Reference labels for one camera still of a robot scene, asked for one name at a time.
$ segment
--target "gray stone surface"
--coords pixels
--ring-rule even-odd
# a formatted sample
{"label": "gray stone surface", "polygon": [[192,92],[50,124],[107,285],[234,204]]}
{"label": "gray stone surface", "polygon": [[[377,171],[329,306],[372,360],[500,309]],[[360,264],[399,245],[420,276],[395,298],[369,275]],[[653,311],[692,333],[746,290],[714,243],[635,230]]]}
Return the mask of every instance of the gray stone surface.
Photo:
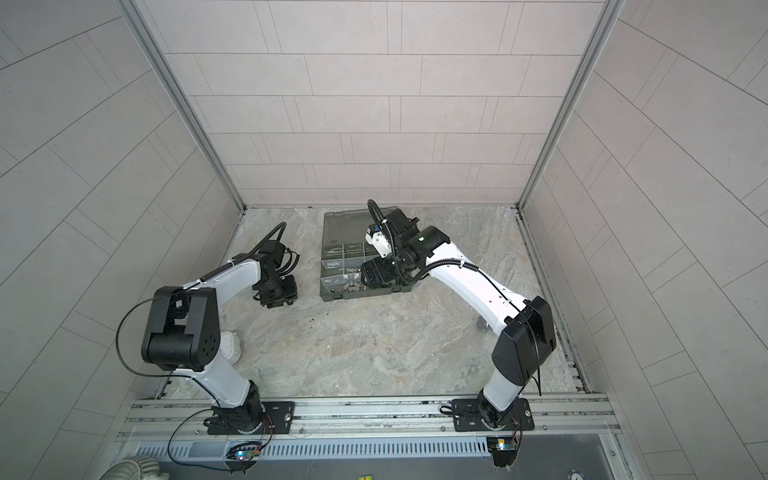
{"label": "gray stone surface", "polygon": [[[237,331],[235,369],[264,397],[394,396],[477,393],[493,371],[493,333],[447,286],[426,278],[410,293],[325,303],[319,296],[323,214],[329,209],[251,209],[230,255],[248,251],[281,221],[283,242],[301,253],[293,271],[299,299],[263,308],[244,290],[223,308],[222,330]],[[435,225],[473,262],[527,297],[541,294],[514,211],[508,207],[404,207],[421,228]],[[545,392],[575,391],[562,349],[541,370]],[[174,380],[170,398],[204,397]],[[536,392],[533,382],[525,390]]]}

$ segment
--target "tiled wall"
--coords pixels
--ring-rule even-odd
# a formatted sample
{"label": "tiled wall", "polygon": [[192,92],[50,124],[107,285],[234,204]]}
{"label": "tiled wall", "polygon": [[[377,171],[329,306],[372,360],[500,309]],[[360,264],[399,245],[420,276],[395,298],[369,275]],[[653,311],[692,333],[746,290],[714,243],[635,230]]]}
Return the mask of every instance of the tiled wall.
{"label": "tiled wall", "polygon": [[0,29],[0,477],[80,479],[157,383],[120,318],[213,268],[238,210],[112,0],[5,0]]}
{"label": "tiled wall", "polygon": [[511,204],[590,2],[136,0],[247,204]]}
{"label": "tiled wall", "polygon": [[767,31],[627,1],[525,208],[647,478],[768,474]]}

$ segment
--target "metal corner post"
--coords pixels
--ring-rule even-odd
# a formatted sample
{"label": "metal corner post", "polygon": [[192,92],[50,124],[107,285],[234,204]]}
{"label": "metal corner post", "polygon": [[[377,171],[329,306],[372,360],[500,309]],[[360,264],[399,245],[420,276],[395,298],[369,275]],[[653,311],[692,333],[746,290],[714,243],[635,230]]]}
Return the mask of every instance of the metal corner post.
{"label": "metal corner post", "polygon": [[592,35],[587,43],[587,47],[584,49],[584,54],[581,56],[581,60],[576,67],[576,72],[574,73],[571,83],[568,85],[568,90],[563,97],[563,103],[560,105],[558,114],[555,116],[554,122],[547,133],[544,146],[541,148],[541,153],[539,153],[538,159],[533,166],[531,176],[528,178],[528,182],[526,182],[523,193],[520,196],[518,209],[521,212],[523,212],[525,206],[531,199],[534,187],[541,177],[541,173],[544,171],[544,166],[546,165],[547,160],[549,160],[549,157],[552,155],[554,146],[557,144],[558,139],[565,128],[568,117],[576,106],[576,101],[581,95],[581,91],[584,90],[584,86],[587,84],[589,74],[592,72],[592,68],[600,55],[600,50],[603,48],[608,35],[611,33],[611,29],[616,23],[616,19],[619,16],[619,11],[623,4],[624,0],[605,0],[598,21],[595,24]]}
{"label": "metal corner post", "polygon": [[184,95],[184,93],[181,91],[181,86],[179,85],[177,79],[174,77],[173,72],[170,70],[170,66],[165,61],[165,57],[157,46],[157,42],[155,42],[154,38],[152,37],[149,28],[147,28],[146,23],[144,23],[144,19],[141,17],[141,13],[136,8],[134,0],[114,1],[121,15],[123,15],[125,23],[127,23],[128,28],[131,30],[134,38],[136,38],[136,42],[139,44],[139,47],[141,47],[141,50],[147,57],[147,60],[157,74],[157,77],[160,79],[160,83],[163,85],[166,92],[170,96],[170,99],[176,106],[176,110],[179,112],[181,119],[187,125],[187,128],[189,128],[189,131],[192,134],[192,138],[200,147],[200,151],[203,153],[205,158],[208,159],[211,166],[214,168],[216,175],[224,183],[224,186],[227,189],[227,193],[230,195],[235,205],[237,205],[237,209],[242,214],[246,209],[246,205],[243,202],[243,199],[237,192],[237,188],[232,183],[229,174],[224,169],[224,165],[222,164],[221,159],[216,153],[214,146],[211,144],[208,135],[205,133],[200,120],[198,120],[196,114],[194,113],[192,106],[187,100],[187,96]]}

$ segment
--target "side wall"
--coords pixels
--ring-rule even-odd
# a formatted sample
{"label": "side wall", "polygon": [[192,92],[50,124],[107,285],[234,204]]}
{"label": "side wall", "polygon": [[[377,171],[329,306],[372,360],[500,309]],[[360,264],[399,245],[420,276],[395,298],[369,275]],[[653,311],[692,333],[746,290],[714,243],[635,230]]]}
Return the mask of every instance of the side wall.
{"label": "side wall", "polygon": [[80,479],[157,384],[118,322],[212,269],[239,214],[112,0],[4,1],[0,29],[0,477]]}
{"label": "side wall", "polygon": [[601,2],[136,0],[249,205],[513,204]]}
{"label": "side wall", "polygon": [[524,208],[647,478],[768,473],[766,31],[765,2],[627,1]]}

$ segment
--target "black mounting plate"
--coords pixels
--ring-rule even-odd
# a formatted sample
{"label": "black mounting plate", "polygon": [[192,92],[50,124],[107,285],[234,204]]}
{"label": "black mounting plate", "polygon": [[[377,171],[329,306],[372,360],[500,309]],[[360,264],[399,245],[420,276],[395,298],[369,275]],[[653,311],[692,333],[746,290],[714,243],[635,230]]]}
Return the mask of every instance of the black mounting plate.
{"label": "black mounting plate", "polygon": [[533,424],[533,415],[526,416],[526,412],[531,411],[531,406],[528,404],[528,400],[517,398],[509,408],[507,414],[507,424],[502,430],[491,430],[485,426],[480,416],[480,410],[478,409],[479,402],[477,399],[453,399],[451,400],[451,406],[455,410],[467,412],[469,416],[453,416],[453,426],[457,432],[511,432],[517,428],[517,425],[512,421],[516,420],[519,425],[522,426],[523,431],[533,430],[535,428]]}
{"label": "black mounting plate", "polygon": [[[261,402],[264,405],[264,413],[270,416],[272,419],[272,425],[274,425],[274,435],[284,435],[290,431],[291,422],[293,421],[293,409],[296,406],[294,402]],[[217,427],[208,427],[208,435],[260,435],[262,432],[265,435],[270,434],[269,420],[262,422],[256,430],[243,434],[237,430],[219,429]]]}

